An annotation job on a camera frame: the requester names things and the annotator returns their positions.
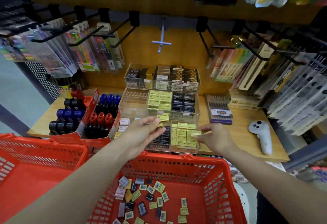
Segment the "forearm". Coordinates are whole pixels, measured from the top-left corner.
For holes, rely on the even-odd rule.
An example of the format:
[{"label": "forearm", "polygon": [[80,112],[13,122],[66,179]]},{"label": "forearm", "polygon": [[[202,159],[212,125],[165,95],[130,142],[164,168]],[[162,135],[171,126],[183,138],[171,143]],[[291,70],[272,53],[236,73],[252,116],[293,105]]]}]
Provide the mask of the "forearm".
[{"label": "forearm", "polygon": [[237,148],[225,158],[231,162],[289,223],[323,223],[327,193],[280,171]]},{"label": "forearm", "polygon": [[118,138],[106,145],[8,223],[85,223],[126,162],[119,141]]}]

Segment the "wooden shelf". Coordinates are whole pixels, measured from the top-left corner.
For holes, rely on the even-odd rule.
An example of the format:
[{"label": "wooden shelf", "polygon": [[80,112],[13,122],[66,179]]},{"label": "wooden shelf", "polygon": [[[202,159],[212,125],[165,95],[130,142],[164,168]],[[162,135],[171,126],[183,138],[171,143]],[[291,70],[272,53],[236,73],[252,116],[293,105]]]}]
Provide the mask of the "wooden shelf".
[{"label": "wooden shelf", "polygon": [[[107,87],[97,87],[100,93],[111,93],[124,91],[122,88],[107,88]],[[199,119],[198,125],[204,125],[209,123],[209,116],[207,111],[207,106],[205,98],[199,96],[199,106],[201,117]],[[49,123],[56,119],[56,112],[58,109],[64,108],[63,98],[59,97],[51,104],[49,109],[41,116],[37,123],[27,132],[27,134],[37,137],[50,138],[49,135]],[[260,109],[254,110],[244,110],[244,109],[231,109],[233,113],[233,124],[231,126],[225,125],[225,127],[231,132],[231,136],[235,143],[244,151],[251,153],[252,155],[259,157],[265,161],[272,162],[286,162],[289,158],[280,143],[276,133],[272,129],[270,123],[267,120],[264,112]],[[248,125],[253,121],[266,121],[270,127],[270,134],[272,140],[273,154],[271,156],[266,156],[263,154],[260,146],[260,141],[255,134],[248,131]],[[201,144],[199,154],[211,154],[213,152],[205,144]]]}]

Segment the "game controller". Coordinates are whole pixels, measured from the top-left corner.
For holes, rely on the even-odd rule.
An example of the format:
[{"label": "game controller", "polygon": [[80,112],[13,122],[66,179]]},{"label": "game controller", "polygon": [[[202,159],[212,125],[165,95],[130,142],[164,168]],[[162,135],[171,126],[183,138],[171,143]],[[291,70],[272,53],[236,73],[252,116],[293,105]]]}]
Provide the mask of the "game controller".
[{"label": "game controller", "polygon": [[272,155],[272,143],[268,123],[264,121],[252,122],[249,125],[248,130],[251,133],[256,134],[260,139],[261,149],[263,153],[266,155]]}]

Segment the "person's right hand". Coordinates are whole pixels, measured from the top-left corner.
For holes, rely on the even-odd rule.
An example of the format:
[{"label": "person's right hand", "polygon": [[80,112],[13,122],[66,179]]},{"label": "person's right hand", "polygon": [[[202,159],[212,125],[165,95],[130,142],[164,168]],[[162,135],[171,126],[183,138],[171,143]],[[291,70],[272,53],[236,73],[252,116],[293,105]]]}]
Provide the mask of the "person's right hand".
[{"label": "person's right hand", "polygon": [[199,126],[197,130],[203,133],[211,131],[211,133],[197,135],[195,139],[200,143],[206,144],[217,155],[227,156],[233,149],[237,149],[237,145],[231,138],[231,134],[221,123]]}]

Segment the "finger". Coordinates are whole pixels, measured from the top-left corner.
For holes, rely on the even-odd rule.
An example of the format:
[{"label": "finger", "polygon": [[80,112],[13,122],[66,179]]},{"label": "finger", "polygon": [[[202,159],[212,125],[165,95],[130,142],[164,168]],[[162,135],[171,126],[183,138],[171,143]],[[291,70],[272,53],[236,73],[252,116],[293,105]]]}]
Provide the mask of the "finger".
[{"label": "finger", "polygon": [[157,116],[148,116],[148,117],[144,117],[138,120],[138,123],[140,126],[143,126],[147,123],[153,122],[155,119],[157,118]]},{"label": "finger", "polygon": [[194,138],[199,141],[200,143],[205,143],[209,136],[211,136],[211,133],[210,134],[203,134],[203,135],[196,135]]},{"label": "finger", "polygon": [[166,131],[165,127],[158,128],[154,133],[149,135],[149,141],[153,141],[158,136],[162,135]]},{"label": "finger", "polygon": [[148,132],[150,133],[151,131],[155,130],[158,127],[159,122],[160,122],[160,120],[158,118],[156,118],[156,116],[155,116],[153,121],[149,125],[144,126],[144,128],[146,128],[148,130]]},{"label": "finger", "polygon": [[206,124],[206,125],[202,125],[202,126],[198,126],[197,127],[198,131],[211,131],[211,124]]}]

